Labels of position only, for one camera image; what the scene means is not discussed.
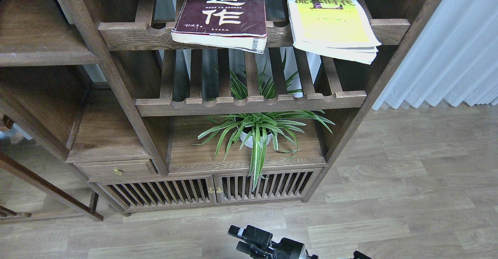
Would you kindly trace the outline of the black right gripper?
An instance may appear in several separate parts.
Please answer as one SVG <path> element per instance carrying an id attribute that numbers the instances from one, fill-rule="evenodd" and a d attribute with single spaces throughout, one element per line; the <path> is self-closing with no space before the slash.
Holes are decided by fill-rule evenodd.
<path id="1" fill-rule="evenodd" d="M 263 229 L 247 225 L 246 228 L 231 225 L 228 234 L 239 238 L 236 250 L 255 259 L 307 259 L 305 245 L 290 238 L 281 238 L 279 243 L 272 241 L 273 234 Z"/>

